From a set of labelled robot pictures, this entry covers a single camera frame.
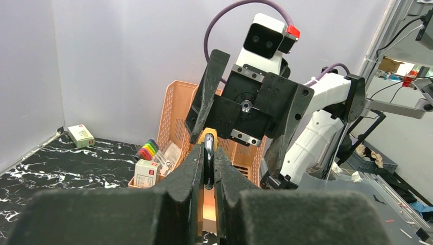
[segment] plastic bin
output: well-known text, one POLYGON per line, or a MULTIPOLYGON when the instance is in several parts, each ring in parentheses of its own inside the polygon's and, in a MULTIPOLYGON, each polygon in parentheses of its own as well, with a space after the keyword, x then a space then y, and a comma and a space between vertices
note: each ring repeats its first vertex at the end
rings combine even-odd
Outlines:
MULTIPOLYGON (((374 173, 378 168, 376 163, 362 158, 357 152, 352 152, 352 155, 347 159, 347 163, 356 171, 364 173, 374 173)), ((383 168, 390 173, 394 173, 398 167, 396 163, 383 163, 383 168)))
MULTIPOLYGON (((181 81, 172 82, 166 90, 159 125, 157 143, 162 151, 165 151, 168 142, 172 141, 181 149, 181 154, 175 167, 182 163, 193 145, 189 143, 189 133, 184 125, 185 118, 197 91, 198 85, 181 81)), ((218 146, 222 147, 233 166, 239 170, 251 182, 259 186, 259 169, 266 138, 260 147, 253 145, 246 147, 229 139, 218 138, 218 146)), ((128 186, 137 188, 132 179, 128 186)), ((214 189, 204 190, 203 204, 203 230, 216 232, 214 189)))

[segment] gray storage bin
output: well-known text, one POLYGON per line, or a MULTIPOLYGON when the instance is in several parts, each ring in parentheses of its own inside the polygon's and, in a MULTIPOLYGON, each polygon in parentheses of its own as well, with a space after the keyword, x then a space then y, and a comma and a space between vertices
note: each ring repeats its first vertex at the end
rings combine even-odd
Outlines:
MULTIPOLYGON (((377 165, 373 161, 364 160, 358 153, 355 151, 352 152, 352 155, 347 159, 347 163, 354 169, 359 172, 365 173, 373 173, 377 169, 377 165)), ((390 173, 394 173, 397 168, 397 164, 394 163, 383 163, 383 168, 388 170, 390 173)))

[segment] white box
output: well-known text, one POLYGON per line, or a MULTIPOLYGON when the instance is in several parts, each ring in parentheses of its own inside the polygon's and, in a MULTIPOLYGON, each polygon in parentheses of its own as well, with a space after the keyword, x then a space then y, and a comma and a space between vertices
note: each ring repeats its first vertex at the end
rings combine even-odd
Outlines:
POLYGON ((160 163, 140 159, 135 165, 134 185, 149 188, 156 184, 160 163))
POLYGON ((68 135, 75 143, 77 148, 83 148, 90 145, 94 145, 93 135, 82 124, 68 127, 68 135))

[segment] gray wall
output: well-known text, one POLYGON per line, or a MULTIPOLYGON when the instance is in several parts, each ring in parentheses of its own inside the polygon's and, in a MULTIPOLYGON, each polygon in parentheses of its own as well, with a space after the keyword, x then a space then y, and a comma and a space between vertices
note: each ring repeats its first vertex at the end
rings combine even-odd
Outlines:
MULTIPOLYGON (((375 77, 368 88, 370 97, 374 92, 393 82, 375 77)), ((395 85, 383 90, 373 99, 389 102, 399 88, 395 85)), ((418 91, 402 88, 393 104, 414 106, 423 97, 418 91)), ((385 120, 371 133, 367 142, 398 164, 397 173, 413 188, 433 202, 431 173, 433 173, 433 113, 426 113, 422 119, 385 113, 385 120)), ((361 134, 371 125, 371 119, 363 121, 353 130, 361 134)))
POLYGON ((0 172, 64 124, 50 0, 0 1, 0 172))
MULTIPOLYGON (((431 9, 431 6, 425 7, 422 14, 426 14, 429 9, 431 9)), ((408 16, 404 21, 401 22, 400 28, 414 18, 415 17, 408 16)), ((412 23, 400 34, 397 40, 406 35, 413 28, 419 26, 421 23, 422 22, 420 20, 412 23)), ((417 34, 418 30, 412 32, 400 43, 390 49, 385 55, 397 60, 433 67, 433 51, 428 50, 422 44, 415 41, 417 34)))
MULTIPOLYGON (((203 36, 233 0, 53 0, 67 126, 85 124, 96 136, 143 143, 156 137, 167 85, 198 83, 205 68, 203 36)), ((291 78, 304 83, 343 62, 356 72, 389 0, 278 0, 301 39, 287 56, 291 78)), ((250 4, 224 16, 210 49, 237 58, 256 13, 250 4)))

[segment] black marble table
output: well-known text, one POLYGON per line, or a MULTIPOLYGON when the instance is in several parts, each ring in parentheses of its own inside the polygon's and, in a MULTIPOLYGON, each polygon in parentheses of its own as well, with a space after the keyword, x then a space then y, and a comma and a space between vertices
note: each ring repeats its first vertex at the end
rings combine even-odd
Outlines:
MULTIPOLYGON (((13 223, 26 203, 50 188, 127 188, 134 175, 137 147, 96 139, 95 146, 76 149, 64 133, 0 177, 0 244, 7 242, 13 223)), ((216 237, 203 232, 204 244, 216 237)))

